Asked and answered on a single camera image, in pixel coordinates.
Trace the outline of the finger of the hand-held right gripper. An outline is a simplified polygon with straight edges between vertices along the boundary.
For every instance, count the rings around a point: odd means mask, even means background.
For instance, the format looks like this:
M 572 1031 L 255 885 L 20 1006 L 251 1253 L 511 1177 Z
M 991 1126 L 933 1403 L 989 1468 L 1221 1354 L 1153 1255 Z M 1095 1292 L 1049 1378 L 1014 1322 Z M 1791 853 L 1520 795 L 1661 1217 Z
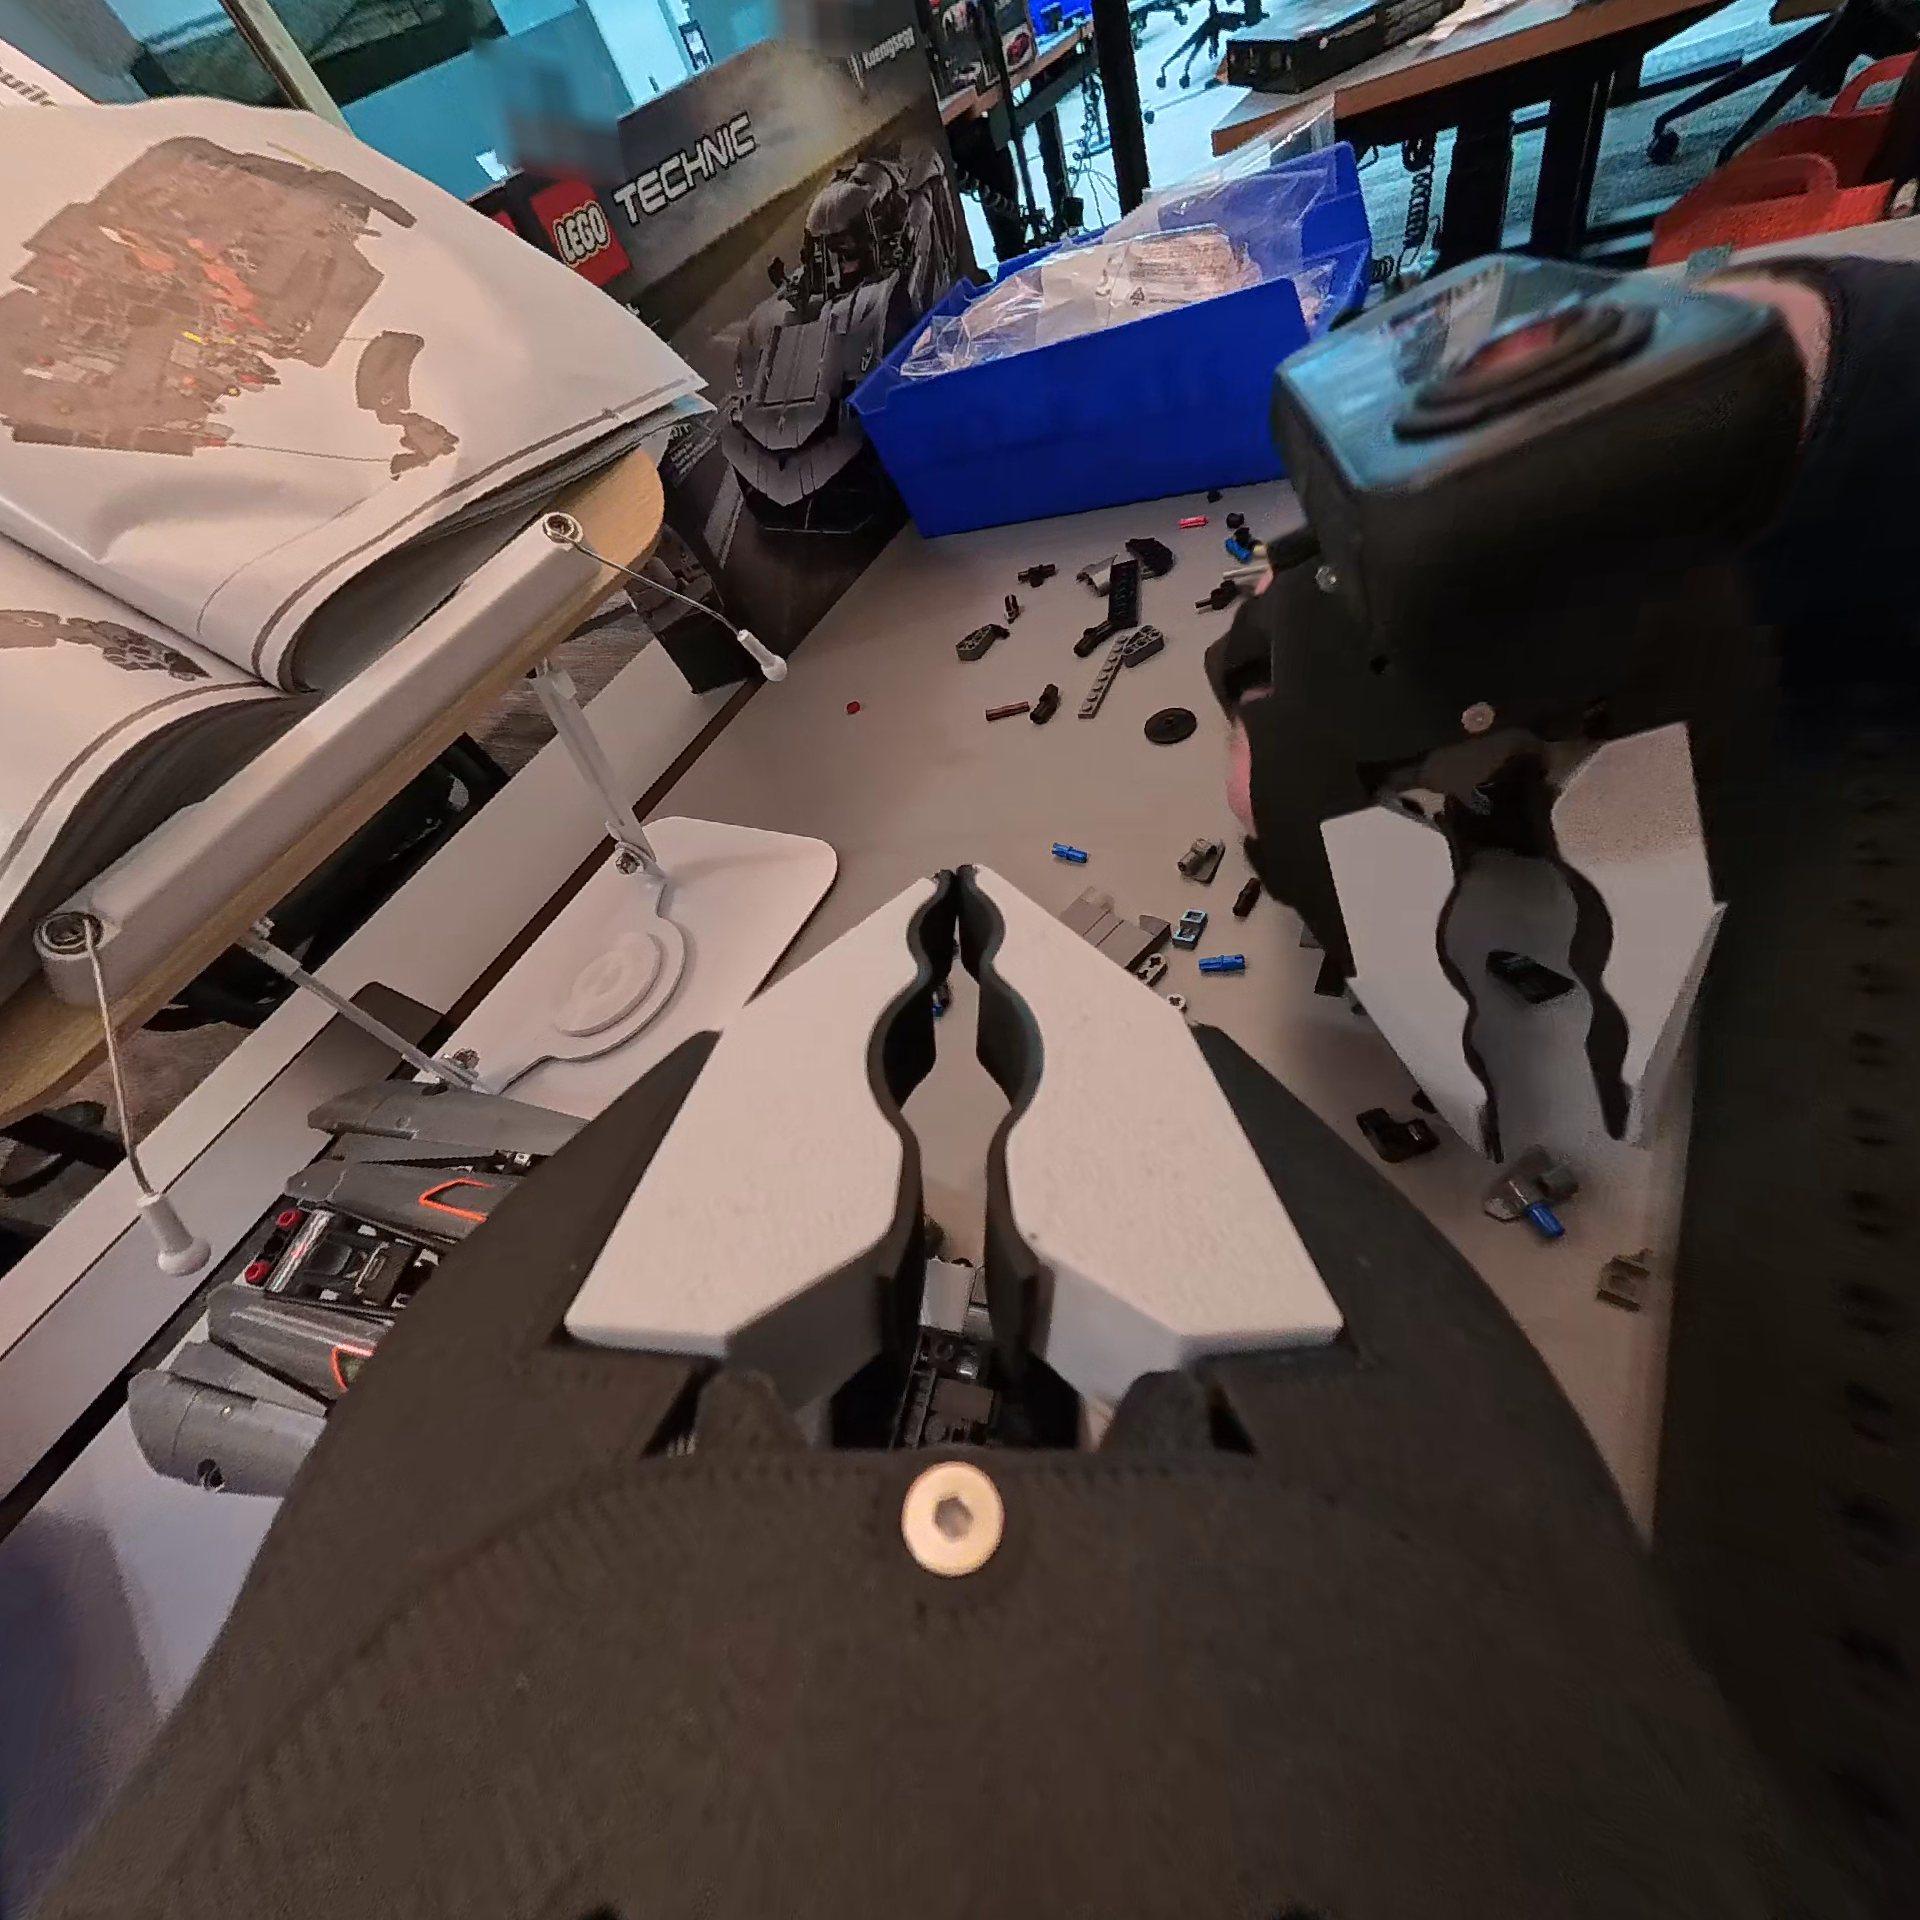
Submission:
M 1447 835 L 1419 813 L 1367 806 L 1325 820 L 1323 844 L 1357 1004 L 1448 1129 L 1495 1161 L 1478 1009 L 1448 950 L 1459 873 Z
M 1691 738 L 1665 724 L 1591 747 L 1551 793 L 1551 865 L 1575 903 L 1568 964 L 1608 1139 L 1640 1146 L 1718 934 Z

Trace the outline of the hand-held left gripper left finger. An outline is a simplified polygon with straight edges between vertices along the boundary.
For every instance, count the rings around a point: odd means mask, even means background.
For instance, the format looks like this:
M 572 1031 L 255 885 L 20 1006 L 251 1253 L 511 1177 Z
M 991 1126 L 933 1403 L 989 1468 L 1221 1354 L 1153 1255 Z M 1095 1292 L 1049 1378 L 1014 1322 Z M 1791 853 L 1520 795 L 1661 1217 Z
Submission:
M 936 1059 L 956 917 L 951 870 L 915 879 L 721 1029 L 567 1309 L 574 1340 L 763 1374 L 788 1407 L 911 1354 L 904 1102 Z

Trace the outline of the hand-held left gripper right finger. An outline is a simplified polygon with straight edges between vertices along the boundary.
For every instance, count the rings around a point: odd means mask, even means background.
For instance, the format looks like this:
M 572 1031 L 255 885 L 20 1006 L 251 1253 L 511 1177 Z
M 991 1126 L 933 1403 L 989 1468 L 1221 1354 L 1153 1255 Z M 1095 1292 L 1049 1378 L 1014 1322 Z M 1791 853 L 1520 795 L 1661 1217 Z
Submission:
M 1342 1309 L 1189 1020 L 987 867 L 959 870 L 1004 1102 L 982 1290 L 1009 1447 L 1076 1450 L 1149 1377 L 1339 1350 Z

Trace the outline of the grey curved lego panel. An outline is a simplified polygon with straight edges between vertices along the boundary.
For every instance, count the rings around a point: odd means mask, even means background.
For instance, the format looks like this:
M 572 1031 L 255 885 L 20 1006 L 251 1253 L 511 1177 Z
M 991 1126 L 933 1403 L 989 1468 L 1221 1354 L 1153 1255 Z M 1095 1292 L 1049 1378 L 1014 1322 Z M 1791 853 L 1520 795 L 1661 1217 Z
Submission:
M 1499 1166 L 1478 1207 L 1497 1223 L 1529 1225 L 1542 1242 L 1558 1242 L 1568 1234 L 1564 1207 L 1576 1194 L 1579 1179 L 1573 1166 L 1536 1143 Z

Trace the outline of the lego car model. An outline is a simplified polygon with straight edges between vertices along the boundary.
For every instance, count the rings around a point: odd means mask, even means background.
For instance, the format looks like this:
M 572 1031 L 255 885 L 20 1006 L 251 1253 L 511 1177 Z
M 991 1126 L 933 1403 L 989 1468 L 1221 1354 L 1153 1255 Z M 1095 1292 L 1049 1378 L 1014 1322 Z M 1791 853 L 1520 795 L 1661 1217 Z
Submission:
M 169 1482 L 284 1497 L 399 1314 L 584 1119 L 388 1078 L 309 1114 L 327 1150 L 281 1187 L 206 1290 L 204 1331 L 127 1382 L 143 1462 Z M 888 1450 L 1076 1447 L 1067 1385 L 999 1356 L 977 1263 L 921 1218 L 921 1331 L 897 1377 L 843 1387 L 835 1439 Z

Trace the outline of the person's right forearm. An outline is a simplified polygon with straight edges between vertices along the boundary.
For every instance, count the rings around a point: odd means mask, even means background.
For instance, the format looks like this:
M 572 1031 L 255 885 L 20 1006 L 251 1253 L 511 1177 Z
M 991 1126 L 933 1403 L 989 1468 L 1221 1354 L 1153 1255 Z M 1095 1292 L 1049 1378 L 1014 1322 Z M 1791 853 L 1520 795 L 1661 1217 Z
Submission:
M 1798 607 L 1839 646 L 1839 675 L 1916 707 L 1917 277 L 1916 263 L 1820 263 L 1831 343 L 1793 506 Z

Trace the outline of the scattered loose lego pieces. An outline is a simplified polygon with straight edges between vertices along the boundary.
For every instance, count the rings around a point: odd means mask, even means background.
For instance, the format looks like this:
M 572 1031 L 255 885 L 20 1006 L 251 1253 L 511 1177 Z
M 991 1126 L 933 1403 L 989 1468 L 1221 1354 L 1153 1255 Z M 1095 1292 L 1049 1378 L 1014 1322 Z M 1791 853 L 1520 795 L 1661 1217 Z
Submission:
M 1140 578 L 1159 578 L 1171 567 L 1171 548 L 1147 538 L 1128 539 L 1119 553 L 1083 567 L 1083 586 L 1104 589 L 1108 614 L 1085 629 L 1071 646 L 1076 659 L 1100 657 L 1088 697 L 1079 703 L 1079 718 L 1100 713 L 1123 667 L 1140 665 L 1163 652 L 1166 634 L 1151 621 L 1140 621 L 1137 598 Z M 1437 828 L 1444 825 L 1443 798 L 1419 790 L 1400 799 L 1405 802 L 1399 806 L 1400 812 L 1419 813 Z M 1564 967 L 1556 959 L 1550 962 L 1545 946 L 1556 943 L 1556 932 L 1550 939 L 1539 939 L 1550 932 L 1550 876 L 1545 865 L 1508 847 L 1495 847 L 1485 835 L 1476 839 L 1464 833 L 1468 828 L 1497 825 L 1489 819 L 1475 812 L 1459 820 L 1451 813 L 1447 819 L 1462 833 L 1461 846 L 1451 846 L 1455 873 L 1462 876 L 1469 869 L 1468 854 L 1478 858 L 1476 878 L 1469 878 L 1462 895 L 1464 903 L 1455 900 L 1459 926 L 1454 932 L 1459 932 L 1459 942 L 1448 932 L 1447 946 L 1464 953 L 1461 964 L 1472 974 L 1468 988 L 1493 986 L 1493 996 L 1476 1004 L 1483 1013 L 1488 1006 L 1495 1009 L 1489 1031 L 1495 1043 L 1504 1044 L 1502 1036 L 1512 1039 L 1512 1020 L 1520 1017 L 1523 1006 L 1539 1011 L 1550 1004 L 1569 1004 L 1576 982 L 1568 962 Z M 1192 953 L 1206 934 L 1209 911 L 1201 905 L 1190 905 L 1177 923 L 1173 922 L 1166 959 L 1173 953 Z M 1318 980 L 1318 988 L 1328 988 L 1328 982 L 1329 993 L 1344 996 L 1342 1004 L 1356 1017 L 1369 1017 L 1353 994 L 1351 979 L 1339 967 L 1332 967 L 1329 975 Z M 1403 1103 L 1407 1103 L 1405 1114 L 1374 1103 L 1357 1111 L 1353 1123 L 1380 1164 L 1399 1166 L 1428 1157 L 1440 1147 L 1443 1129 L 1448 1129 L 1428 1095 L 1417 1085 Z M 1649 1247 L 1615 1255 L 1598 1273 L 1595 1299 L 1621 1311 L 1640 1311 L 1649 1301 L 1653 1281 Z

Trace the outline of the lego set box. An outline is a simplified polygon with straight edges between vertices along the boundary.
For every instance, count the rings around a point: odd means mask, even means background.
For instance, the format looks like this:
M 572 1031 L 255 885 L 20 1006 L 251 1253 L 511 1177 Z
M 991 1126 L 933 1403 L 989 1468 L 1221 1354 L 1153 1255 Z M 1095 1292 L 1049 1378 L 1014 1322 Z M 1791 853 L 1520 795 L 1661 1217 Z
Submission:
M 972 269 L 916 11 L 767 36 L 607 129 L 511 132 L 473 203 L 702 377 L 655 452 L 667 587 L 627 582 L 697 691 L 788 657 L 904 524 L 855 393 Z

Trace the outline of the lego instruction booklet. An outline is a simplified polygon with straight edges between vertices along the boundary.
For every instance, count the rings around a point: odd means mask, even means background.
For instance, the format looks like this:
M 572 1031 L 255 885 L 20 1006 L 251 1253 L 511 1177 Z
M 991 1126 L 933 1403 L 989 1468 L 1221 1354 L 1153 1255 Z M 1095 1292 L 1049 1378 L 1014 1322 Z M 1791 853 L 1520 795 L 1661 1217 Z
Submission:
M 4 108 L 1 942 L 709 414 L 550 257 L 304 111 Z

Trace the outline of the white book stand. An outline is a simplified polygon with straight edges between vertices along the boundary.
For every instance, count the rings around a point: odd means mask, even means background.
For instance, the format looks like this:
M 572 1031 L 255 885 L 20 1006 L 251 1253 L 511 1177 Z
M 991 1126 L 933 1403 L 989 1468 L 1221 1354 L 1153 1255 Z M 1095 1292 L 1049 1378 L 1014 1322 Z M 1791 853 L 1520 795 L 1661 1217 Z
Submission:
M 149 835 L 62 905 L 101 922 L 103 972 L 119 999 L 101 1013 L 88 959 L 53 955 L 4 1004 L 4 1126 L 54 1106 L 204 967 L 237 946 L 276 900 L 352 839 L 499 693 L 542 665 L 607 593 L 592 556 L 635 562 L 662 524 L 654 459 L 635 447 L 572 487 L 574 543 L 527 529 L 483 565 L 421 630 L 393 644 L 201 805 Z M 565 1114 L 596 1114 L 613 1073 L 646 1073 L 689 1031 L 716 1029 L 756 994 L 836 876 L 804 835 L 661 819 L 638 847 L 659 876 L 596 869 L 548 930 L 510 964 L 504 1011 L 478 1038 L 508 1063 L 467 1073 L 427 1055 L 324 980 L 295 982 L 391 1055 L 445 1085 L 526 1090 L 540 1069 L 580 1073 Z

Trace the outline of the blue storage bin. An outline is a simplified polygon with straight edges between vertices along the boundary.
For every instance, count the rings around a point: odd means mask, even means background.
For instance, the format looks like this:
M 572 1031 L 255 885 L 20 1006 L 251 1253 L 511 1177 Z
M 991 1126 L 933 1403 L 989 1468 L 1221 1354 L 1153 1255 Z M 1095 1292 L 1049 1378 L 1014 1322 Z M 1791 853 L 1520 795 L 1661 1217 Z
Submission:
M 1335 141 L 1285 156 L 1249 148 L 1231 167 L 1149 195 L 1119 220 L 1166 195 L 1300 169 L 1329 169 L 1369 213 L 1353 146 Z M 1364 299 L 1374 236 L 1363 242 L 1353 230 L 1351 239 L 1336 254 L 1335 316 L 1313 334 L 1288 291 L 1244 292 L 984 367 L 904 377 L 904 349 L 926 322 L 991 285 L 959 281 L 861 380 L 855 418 L 926 538 L 1276 477 L 1273 380 Z M 1021 257 L 999 277 L 1055 247 Z

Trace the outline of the clear plastic bags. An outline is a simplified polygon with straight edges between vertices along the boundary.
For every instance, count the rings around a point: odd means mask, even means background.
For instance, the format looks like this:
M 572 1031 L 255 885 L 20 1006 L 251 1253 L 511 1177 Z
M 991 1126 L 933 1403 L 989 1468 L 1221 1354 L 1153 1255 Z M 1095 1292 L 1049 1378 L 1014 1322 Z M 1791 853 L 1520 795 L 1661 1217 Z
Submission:
M 1166 195 L 1096 238 L 1008 269 L 902 355 L 909 380 L 947 377 L 1163 321 L 1244 292 L 1288 291 L 1310 334 L 1335 316 L 1336 254 L 1372 238 L 1329 169 L 1273 172 Z

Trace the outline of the wooden desk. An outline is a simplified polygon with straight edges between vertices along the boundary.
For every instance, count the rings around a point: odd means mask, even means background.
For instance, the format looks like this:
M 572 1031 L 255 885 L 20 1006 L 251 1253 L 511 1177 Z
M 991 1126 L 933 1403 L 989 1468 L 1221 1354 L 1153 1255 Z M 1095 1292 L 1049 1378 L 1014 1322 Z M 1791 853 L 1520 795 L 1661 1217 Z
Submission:
M 1321 105 L 1335 138 L 1357 150 L 1451 132 L 1436 252 L 1444 273 L 1502 252 L 1512 121 L 1547 105 L 1525 252 L 1579 257 L 1615 84 L 1637 84 L 1646 53 L 1715 11 L 1717 2 L 1518 5 L 1444 43 L 1405 42 L 1300 95 L 1238 90 L 1211 130 L 1211 153 L 1283 138 Z

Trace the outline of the black perforated board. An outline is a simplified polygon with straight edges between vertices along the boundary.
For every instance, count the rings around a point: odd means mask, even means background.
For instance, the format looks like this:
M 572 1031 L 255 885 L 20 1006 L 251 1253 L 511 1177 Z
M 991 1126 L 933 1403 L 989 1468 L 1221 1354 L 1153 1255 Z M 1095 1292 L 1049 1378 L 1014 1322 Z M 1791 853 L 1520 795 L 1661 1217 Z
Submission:
M 1916 713 L 1803 715 L 1695 1033 L 1653 1538 L 1862 1916 L 1916 1916 Z

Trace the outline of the black flat box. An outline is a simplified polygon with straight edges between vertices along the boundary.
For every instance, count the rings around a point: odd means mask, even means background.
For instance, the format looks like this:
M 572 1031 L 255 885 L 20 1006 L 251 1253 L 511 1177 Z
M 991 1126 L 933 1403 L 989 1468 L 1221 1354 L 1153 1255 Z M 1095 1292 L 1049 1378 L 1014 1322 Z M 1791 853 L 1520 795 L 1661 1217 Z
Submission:
M 1462 2 L 1276 2 L 1227 36 L 1230 86 L 1304 93 L 1427 35 Z

